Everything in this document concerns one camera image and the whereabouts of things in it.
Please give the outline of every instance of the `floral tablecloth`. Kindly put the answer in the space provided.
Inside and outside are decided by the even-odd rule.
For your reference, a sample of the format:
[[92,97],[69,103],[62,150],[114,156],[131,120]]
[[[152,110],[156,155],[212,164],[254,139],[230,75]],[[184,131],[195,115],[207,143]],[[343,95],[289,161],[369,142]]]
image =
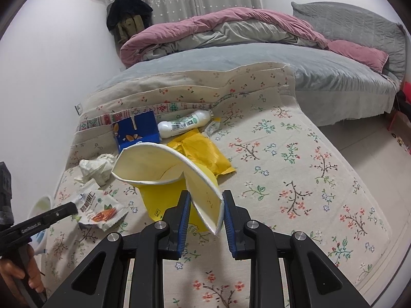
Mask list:
[[[221,129],[211,139],[236,168],[218,178],[221,190],[231,190],[237,205],[273,231],[306,232],[360,289],[382,263],[390,227],[357,173],[301,112],[294,82],[287,65],[258,63],[130,80],[92,95],[56,205],[80,187],[74,177],[82,158],[116,152],[112,122],[146,110],[169,120],[212,109]],[[152,222],[138,189],[111,179],[104,191],[129,209],[112,231],[128,235]],[[106,234],[81,230],[75,218],[49,229],[43,263],[49,294]],[[224,229],[213,236],[190,225],[182,258],[164,262],[165,307],[248,307],[249,268],[249,261],[232,259]]]

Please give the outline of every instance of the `barcode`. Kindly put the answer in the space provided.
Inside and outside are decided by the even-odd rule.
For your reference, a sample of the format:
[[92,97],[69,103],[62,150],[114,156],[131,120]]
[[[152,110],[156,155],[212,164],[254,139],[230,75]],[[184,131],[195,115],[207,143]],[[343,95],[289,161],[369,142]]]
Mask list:
[[82,212],[86,211],[86,209],[90,206],[94,196],[95,194],[92,195],[91,192],[88,194],[84,205],[80,208],[80,211]]
[[179,129],[184,128],[184,127],[185,127],[185,123],[180,123],[180,124],[174,123],[174,124],[171,124],[171,129],[172,129],[173,131],[179,130]]

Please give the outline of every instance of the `pillow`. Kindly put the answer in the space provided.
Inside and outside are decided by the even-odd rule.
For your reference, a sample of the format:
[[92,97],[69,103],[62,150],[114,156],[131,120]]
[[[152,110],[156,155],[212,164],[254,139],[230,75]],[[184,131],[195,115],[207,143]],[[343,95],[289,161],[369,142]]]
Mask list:
[[294,16],[309,22],[315,31],[329,40],[344,39],[388,53],[384,72],[387,70],[402,80],[406,66],[406,37],[398,24],[349,4],[291,2],[291,6]]
[[363,63],[380,74],[383,73],[383,67],[388,60],[388,54],[384,51],[344,40],[329,41],[328,49]]

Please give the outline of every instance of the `triangular cutout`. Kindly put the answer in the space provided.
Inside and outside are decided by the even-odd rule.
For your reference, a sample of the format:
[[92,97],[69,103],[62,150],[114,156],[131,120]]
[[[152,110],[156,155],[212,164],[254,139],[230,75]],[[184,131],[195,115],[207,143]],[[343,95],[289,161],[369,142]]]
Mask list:
[[106,253],[99,253],[71,285],[75,291],[93,295],[97,288]]
[[308,260],[310,261],[312,273],[314,275],[315,284],[321,295],[342,289],[342,283],[340,280],[338,280],[338,278],[315,253],[309,252],[307,255]]

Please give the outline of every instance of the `human hand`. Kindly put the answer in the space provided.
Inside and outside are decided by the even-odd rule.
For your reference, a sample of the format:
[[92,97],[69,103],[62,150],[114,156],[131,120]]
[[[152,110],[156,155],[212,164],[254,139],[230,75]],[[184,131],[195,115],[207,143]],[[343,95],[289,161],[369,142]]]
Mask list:
[[[34,250],[30,244],[27,245],[27,253],[29,257],[29,262],[27,265],[27,273],[29,276],[28,285],[37,293],[41,293],[44,291],[44,285],[42,283],[40,270],[37,266],[36,260],[34,259]],[[0,259],[0,274],[3,277],[6,285],[8,286],[14,297],[20,302],[20,304],[27,305],[25,299],[23,298],[23,295],[21,295],[13,279],[24,279],[24,271],[21,268],[17,267],[11,260],[2,258]]]

